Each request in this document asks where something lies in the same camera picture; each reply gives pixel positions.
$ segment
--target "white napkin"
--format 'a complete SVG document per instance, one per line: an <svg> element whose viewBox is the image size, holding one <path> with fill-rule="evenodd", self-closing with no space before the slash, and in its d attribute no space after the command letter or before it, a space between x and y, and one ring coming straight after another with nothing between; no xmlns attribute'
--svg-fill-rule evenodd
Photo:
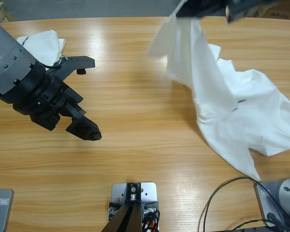
<svg viewBox="0 0 290 232"><path fill-rule="evenodd" d="M219 59L220 47L207 43L199 20L176 18L177 10L148 54L167 55L167 76L191 89L208 145L234 168L260 180L248 148L266 156L290 149L290 101L265 74L237 72L231 60Z"/></svg>
<svg viewBox="0 0 290 232"><path fill-rule="evenodd" d="M23 45L39 62L52 66L59 60L65 39L58 39L54 30L44 31L31 36L22 36L17 41Z"/></svg>

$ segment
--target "wooden table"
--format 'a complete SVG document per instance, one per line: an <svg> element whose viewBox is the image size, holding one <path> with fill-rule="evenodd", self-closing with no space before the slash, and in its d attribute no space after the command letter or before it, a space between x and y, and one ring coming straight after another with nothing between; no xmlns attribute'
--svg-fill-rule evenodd
<svg viewBox="0 0 290 232"><path fill-rule="evenodd" d="M196 232L213 190L242 176L207 146L191 92L162 77L166 60L146 57L165 19L2 24L15 38L53 29L67 40L64 54L96 60L95 69L74 73L66 83L84 97L81 106L103 136L78 139L65 131L68 118L49 132L0 101L0 188L15 191L8 232L99 232L107 223L112 185L132 181L157 184L162 232ZM290 99L290 21L248 18L227 25L212 17L202 23L223 59L232 59L239 71L264 72ZM252 154L262 181L290 178L290 151ZM207 231L259 218L253 184L238 181L214 197Z"/></svg>

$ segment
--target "black cable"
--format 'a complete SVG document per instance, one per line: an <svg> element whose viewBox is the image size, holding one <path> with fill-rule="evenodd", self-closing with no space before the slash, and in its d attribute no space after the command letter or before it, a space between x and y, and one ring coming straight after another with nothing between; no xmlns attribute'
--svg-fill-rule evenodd
<svg viewBox="0 0 290 232"><path fill-rule="evenodd" d="M250 221L246 221L240 225L238 225L237 227L235 227L233 230L229 231L229 232L234 232L236 231L237 229L241 228L242 226L246 225L246 224L249 224L249 223L253 223L253 222L258 222L258 221L263 221L263 222L271 222L269 220L266 220L266 219L257 219L257 220L250 220Z"/></svg>
<svg viewBox="0 0 290 232"><path fill-rule="evenodd" d="M60 56L59 60L56 61L53 66L48 66L46 64L43 64L44 67L48 68L48 69L57 69L57 68L60 68L61 67L61 64L62 64L62 60L68 60L68 58L65 56L65 55L62 55Z"/></svg>
<svg viewBox="0 0 290 232"><path fill-rule="evenodd" d="M212 200L212 198L214 197L214 195L220 190L222 189L223 187L225 187L226 185L234 182L234 181L237 181L237 180L243 180L243 179L247 179L247 180L251 180L255 183L257 183L262 189L264 189L264 191L266 191L266 193L272 198L272 200L277 204L277 206L282 210L282 212L284 212L288 217L290 217L290 215L281 207L281 205L274 199L274 197L270 194L270 192L259 182L259 181L256 181L255 179L253 178L250 178L250 177L239 177L239 178L235 178L233 180L230 180L230 181L227 181L226 183L220 185L213 193L212 195L210 196L210 198L208 199L208 202L206 204L206 211L205 211L205 214L204 214L204 221L203 221L203 232L205 232L205 223L206 223L206 217L207 217L207 212L208 212L208 208L209 208L209 204Z"/></svg>
<svg viewBox="0 0 290 232"><path fill-rule="evenodd" d="M159 210L147 213L143 220L142 232L147 232L148 230L150 230L151 232L159 232L158 230L159 220L160 220Z"/></svg>

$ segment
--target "bolt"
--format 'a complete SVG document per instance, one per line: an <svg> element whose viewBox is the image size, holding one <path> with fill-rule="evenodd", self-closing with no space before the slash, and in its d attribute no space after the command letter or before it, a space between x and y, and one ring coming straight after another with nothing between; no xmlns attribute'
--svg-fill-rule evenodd
<svg viewBox="0 0 290 232"><path fill-rule="evenodd" d="M135 200L136 200L136 194L131 194L130 201L135 201Z"/></svg>

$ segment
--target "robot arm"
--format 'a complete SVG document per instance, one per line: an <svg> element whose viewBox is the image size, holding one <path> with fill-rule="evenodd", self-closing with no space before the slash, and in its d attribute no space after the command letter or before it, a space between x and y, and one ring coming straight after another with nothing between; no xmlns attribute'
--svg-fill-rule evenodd
<svg viewBox="0 0 290 232"><path fill-rule="evenodd" d="M187 0L177 12L177 17L198 17L226 12L228 23L252 15L259 7L275 4L276 0Z"/></svg>
<svg viewBox="0 0 290 232"><path fill-rule="evenodd" d="M78 106L83 98L63 82L74 70L86 74L85 69L92 67L95 62L89 57L63 57L45 71L45 66L0 26L0 100L50 131L62 115L72 118L68 132L84 140L101 139L98 126Z"/></svg>

